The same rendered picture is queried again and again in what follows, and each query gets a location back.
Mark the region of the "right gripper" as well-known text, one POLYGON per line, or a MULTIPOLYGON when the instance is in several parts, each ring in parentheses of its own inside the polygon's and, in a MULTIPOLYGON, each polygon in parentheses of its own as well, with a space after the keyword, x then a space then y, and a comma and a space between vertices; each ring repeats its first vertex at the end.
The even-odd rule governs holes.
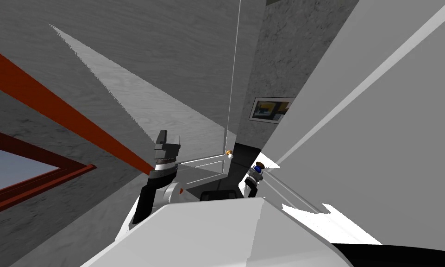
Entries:
POLYGON ((248 170, 247 172, 247 178, 254 184, 258 185, 261 180, 263 180, 263 176, 261 173, 257 172, 256 170, 248 170))

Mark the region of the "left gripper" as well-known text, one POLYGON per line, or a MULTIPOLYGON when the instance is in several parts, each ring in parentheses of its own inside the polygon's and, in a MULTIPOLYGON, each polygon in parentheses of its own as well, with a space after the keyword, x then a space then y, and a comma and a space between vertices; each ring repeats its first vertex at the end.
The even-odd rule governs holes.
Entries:
POLYGON ((177 135, 175 137, 174 144, 166 143, 167 140, 167 130, 160 130, 158 137, 156 139, 155 145, 155 159, 174 159, 178 156, 181 147, 181 136, 177 135))

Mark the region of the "grey panelled door leaf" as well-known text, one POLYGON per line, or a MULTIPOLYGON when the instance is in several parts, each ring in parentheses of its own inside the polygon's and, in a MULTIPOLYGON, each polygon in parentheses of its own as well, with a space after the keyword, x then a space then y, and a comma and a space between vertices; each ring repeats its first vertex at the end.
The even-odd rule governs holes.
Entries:
POLYGON ((175 182, 189 189, 227 177, 233 154, 211 156, 179 164, 175 182))

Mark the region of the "framed picture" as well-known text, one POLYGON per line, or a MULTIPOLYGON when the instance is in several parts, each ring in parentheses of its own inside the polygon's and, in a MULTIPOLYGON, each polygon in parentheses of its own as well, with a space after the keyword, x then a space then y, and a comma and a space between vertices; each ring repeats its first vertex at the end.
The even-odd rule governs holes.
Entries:
POLYGON ((294 100, 295 98, 256 97, 248 119, 279 124, 294 100))

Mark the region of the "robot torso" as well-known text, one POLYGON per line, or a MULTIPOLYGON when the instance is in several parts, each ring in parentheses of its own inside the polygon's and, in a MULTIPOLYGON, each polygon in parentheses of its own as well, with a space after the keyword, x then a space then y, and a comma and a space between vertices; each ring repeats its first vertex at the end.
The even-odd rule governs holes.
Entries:
POLYGON ((353 267, 266 199, 168 204, 81 267, 353 267))

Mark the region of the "red-brown framed window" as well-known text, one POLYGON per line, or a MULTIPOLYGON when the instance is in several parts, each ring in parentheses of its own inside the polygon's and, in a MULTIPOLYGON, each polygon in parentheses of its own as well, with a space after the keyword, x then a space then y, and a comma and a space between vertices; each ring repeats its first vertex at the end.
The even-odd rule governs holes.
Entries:
POLYGON ((0 132, 0 212, 95 169, 0 132))

